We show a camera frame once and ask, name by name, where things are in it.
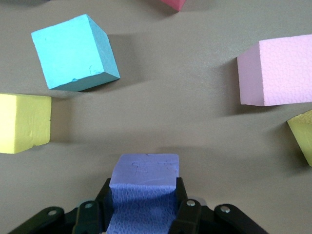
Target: olive yellow block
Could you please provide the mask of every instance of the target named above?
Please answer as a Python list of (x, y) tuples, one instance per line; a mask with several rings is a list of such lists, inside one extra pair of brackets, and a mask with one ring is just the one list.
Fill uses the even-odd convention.
[(287, 121), (308, 164), (312, 166), (312, 110)]
[(50, 141), (51, 97), (0, 93), (0, 153)]

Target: light pink block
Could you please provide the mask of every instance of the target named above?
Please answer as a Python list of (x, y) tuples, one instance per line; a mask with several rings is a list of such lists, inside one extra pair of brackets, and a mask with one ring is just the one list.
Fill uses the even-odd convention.
[(261, 40), (237, 64), (241, 104), (312, 102), (312, 35)]
[(180, 11), (186, 0), (161, 0), (161, 1), (171, 6), (173, 9)]

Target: blue block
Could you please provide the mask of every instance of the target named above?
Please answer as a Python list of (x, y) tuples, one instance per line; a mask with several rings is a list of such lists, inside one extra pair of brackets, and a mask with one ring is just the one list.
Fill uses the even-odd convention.
[(107, 234), (167, 234), (176, 218), (178, 155), (122, 155), (110, 182), (114, 214)]
[(107, 34), (86, 14), (31, 35), (49, 89), (81, 91), (120, 78)]

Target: purple block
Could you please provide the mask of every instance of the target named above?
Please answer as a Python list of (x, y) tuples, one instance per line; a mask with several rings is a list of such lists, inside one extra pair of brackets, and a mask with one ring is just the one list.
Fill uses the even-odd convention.
[(241, 104), (312, 102), (312, 35), (261, 40), (237, 63)]
[(114, 215), (107, 234), (167, 234), (176, 218), (178, 155), (122, 155), (110, 187)]

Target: silver screw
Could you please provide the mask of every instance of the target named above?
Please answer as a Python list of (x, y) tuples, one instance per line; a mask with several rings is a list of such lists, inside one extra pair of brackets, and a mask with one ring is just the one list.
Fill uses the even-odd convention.
[(86, 204), (86, 205), (84, 206), (84, 208), (89, 209), (89, 208), (91, 208), (92, 206), (93, 206), (92, 203), (88, 203), (88, 204)]
[(48, 213), (49, 216), (53, 216), (56, 215), (57, 211), (56, 210), (52, 210)]
[(187, 204), (188, 206), (195, 206), (195, 205), (196, 205), (196, 203), (195, 203), (193, 200), (188, 200), (188, 201), (186, 202), (186, 204)]
[(228, 214), (229, 212), (231, 212), (230, 208), (227, 207), (227, 206), (221, 206), (220, 209), (221, 209), (222, 212), (227, 213), (227, 214)]

